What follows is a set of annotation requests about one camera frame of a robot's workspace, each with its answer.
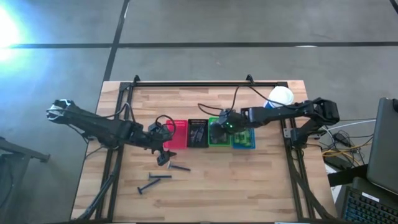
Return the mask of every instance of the concrete floor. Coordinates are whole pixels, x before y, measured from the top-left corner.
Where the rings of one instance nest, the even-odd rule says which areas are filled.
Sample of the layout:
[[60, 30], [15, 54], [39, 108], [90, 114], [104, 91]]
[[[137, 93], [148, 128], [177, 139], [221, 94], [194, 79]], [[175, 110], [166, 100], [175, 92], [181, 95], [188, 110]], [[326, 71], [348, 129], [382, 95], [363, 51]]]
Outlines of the concrete floor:
[[[1, 34], [17, 44], [112, 43], [123, 0], [5, 0]], [[397, 41], [388, 0], [132, 0], [121, 43]], [[15, 223], [68, 220], [85, 154], [73, 130], [45, 119], [54, 99], [95, 111], [109, 49], [0, 50], [0, 136], [51, 154], [30, 163]], [[373, 118], [397, 98], [398, 47], [119, 49], [110, 80], [305, 80], [309, 98], [336, 101], [342, 119]], [[353, 126], [354, 135], [373, 124]], [[369, 148], [364, 150], [366, 160]]]

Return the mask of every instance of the black bolt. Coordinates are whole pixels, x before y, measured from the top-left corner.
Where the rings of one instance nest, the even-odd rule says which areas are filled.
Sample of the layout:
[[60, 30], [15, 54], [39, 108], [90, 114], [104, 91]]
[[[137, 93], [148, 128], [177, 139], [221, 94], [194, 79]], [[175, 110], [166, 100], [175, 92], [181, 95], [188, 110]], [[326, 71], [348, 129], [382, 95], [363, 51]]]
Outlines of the black bolt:
[[142, 195], [142, 191], [143, 191], [144, 189], [146, 189], [147, 187], [150, 187], [150, 186], [152, 186], [152, 185], [158, 183], [159, 181], [160, 181], [160, 179], [156, 179], [156, 180], [152, 181], [151, 183], [149, 183], [149, 184], [147, 184], [147, 185], [145, 185], [145, 186], [143, 186], [143, 187], [141, 187], [141, 188], [140, 188], [140, 187], [137, 187], [139, 194]]
[[172, 161], [169, 162], [169, 164], [167, 165], [167, 168], [168, 169], [174, 168], [174, 169], [179, 169], [179, 170], [191, 171], [191, 169], [189, 169], [189, 168], [172, 165]]
[[171, 175], [151, 175], [149, 172], [148, 180], [151, 180], [151, 178], [172, 178], [172, 176]]

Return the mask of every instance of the black floor stripe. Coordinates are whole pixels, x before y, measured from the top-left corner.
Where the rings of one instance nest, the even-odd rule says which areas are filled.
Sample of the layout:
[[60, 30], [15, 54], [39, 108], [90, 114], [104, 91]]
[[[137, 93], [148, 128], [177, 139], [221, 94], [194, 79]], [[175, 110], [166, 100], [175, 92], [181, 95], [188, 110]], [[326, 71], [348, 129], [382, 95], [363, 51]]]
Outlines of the black floor stripe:
[[125, 20], [127, 8], [129, 6], [129, 2], [130, 2], [130, 0], [124, 0], [124, 2], [123, 2], [122, 11], [121, 11], [120, 17], [119, 17], [118, 27], [116, 28], [116, 33], [114, 35], [111, 53], [109, 54], [108, 62], [106, 64], [103, 81], [109, 81], [111, 78], [113, 63], [114, 63], [114, 59], [116, 57], [116, 51], [118, 50], [120, 36], [122, 35], [124, 20]]
[[[120, 40], [121, 31], [116, 41]], [[381, 42], [197, 42], [197, 43], [122, 43], [122, 44], [16, 44], [6, 49], [109, 49], [113, 64], [117, 49], [195, 49], [241, 47], [397, 47], [398, 41]]]
[[396, 10], [396, 13], [398, 14], [398, 4], [396, 2], [396, 0], [390, 0], [392, 7], [394, 7], [394, 9]]

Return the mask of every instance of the screw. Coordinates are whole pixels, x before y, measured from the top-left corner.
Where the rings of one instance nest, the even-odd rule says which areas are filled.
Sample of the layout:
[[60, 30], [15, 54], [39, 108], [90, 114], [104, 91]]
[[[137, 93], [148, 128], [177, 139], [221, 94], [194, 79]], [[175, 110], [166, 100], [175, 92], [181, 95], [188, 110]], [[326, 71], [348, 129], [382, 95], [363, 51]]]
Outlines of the screw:
[[150, 187], [150, 186], [152, 186], [152, 185], [158, 183], [159, 181], [160, 181], [160, 179], [156, 179], [156, 180], [152, 181], [151, 183], [149, 183], [149, 184], [147, 184], [147, 185], [145, 185], [145, 186], [143, 186], [143, 187], [141, 187], [141, 188], [140, 188], [140, 187], [137, 187], [139, 194], [142, 195], [142, 191], [143, 191], [144, 189], [146, 189], [147, 187]]
[[151, 175], [149, 172], [148, 180], [151, 180], [151, 178], [172, 178], [172, 176], [171, 175]]
[[169, 162], [169, 164], [167, 165], [167, 168], [168, 169], [174, 168], [174, 169], [179, 169], [179, 170], [191, 171], [191, 169], [189, 169], [189, 168], [172, 165], [172, 161]]

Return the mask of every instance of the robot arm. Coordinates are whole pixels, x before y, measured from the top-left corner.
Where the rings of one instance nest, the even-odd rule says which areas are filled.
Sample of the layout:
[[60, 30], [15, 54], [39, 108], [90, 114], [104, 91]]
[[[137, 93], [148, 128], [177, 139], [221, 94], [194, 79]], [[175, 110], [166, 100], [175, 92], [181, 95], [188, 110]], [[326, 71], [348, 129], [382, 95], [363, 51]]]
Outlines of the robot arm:
[[324, 125], [333, 125], [340, 120], [337, 105], [330, 100], [317, 98], [294, 105], [281, 106], [273, 109], [263, 107], [242, 108], [240, 113], [234, 110], [223, 110], [219, 118], [210, 124], [211, 135], [214, 138], [224, 133], [234, 134], [247, 128], [258, 128], [271, 121], [281, 119], [310, 118], [301, 128], [290, 130], [290, 138], [295, 147], [304, 147], [308, 136], [318, 131]]
[[159, 166], [166, 164], [176, 153], [164, 151], [163, 143], [171, 140], [166, 126], [154, 123], [144, 131], [142, 124], [120, 119], [107, 119], [79, 108], [72, 100], [55, 100], [47, 110], [47, 119], [57, 124], [74, 126], [84, 131], [83, 137], [94, 136], [104, 146], [116, 149], [123, 144], [160, 152]]

